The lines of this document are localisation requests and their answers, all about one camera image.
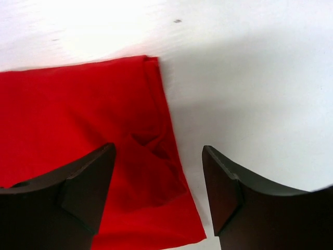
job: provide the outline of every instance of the red cloth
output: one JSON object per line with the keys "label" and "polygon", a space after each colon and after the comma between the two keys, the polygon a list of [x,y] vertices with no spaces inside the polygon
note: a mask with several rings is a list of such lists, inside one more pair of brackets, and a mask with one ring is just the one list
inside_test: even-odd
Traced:
{"label": "red cloth", "polygon": [[0,186],[114,142],[116,164],[92,249],[164,249],[206,237],[182,171],[157,58],[2,72],[0,86]]}

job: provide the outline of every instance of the folded corner of cloth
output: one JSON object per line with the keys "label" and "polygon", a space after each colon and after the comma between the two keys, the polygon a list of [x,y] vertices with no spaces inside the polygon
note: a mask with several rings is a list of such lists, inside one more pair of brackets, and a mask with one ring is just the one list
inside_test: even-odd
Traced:
{"label": "folded corner of cloth", "polygon": [[0,186],[117,148],[93,250],[203,240],[178,156],[156,57],[0,73]]}

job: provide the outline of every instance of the red napkin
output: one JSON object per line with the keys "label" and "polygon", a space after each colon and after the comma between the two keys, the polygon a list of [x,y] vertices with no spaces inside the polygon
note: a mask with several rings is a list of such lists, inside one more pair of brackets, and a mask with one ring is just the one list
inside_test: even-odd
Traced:
{"label": "red napkin", "polygon": [[92,249],[164,249],[206,237],[182,171],[157,58],[2,72],[0,87],[0,186],[114,142],[116,164]]}

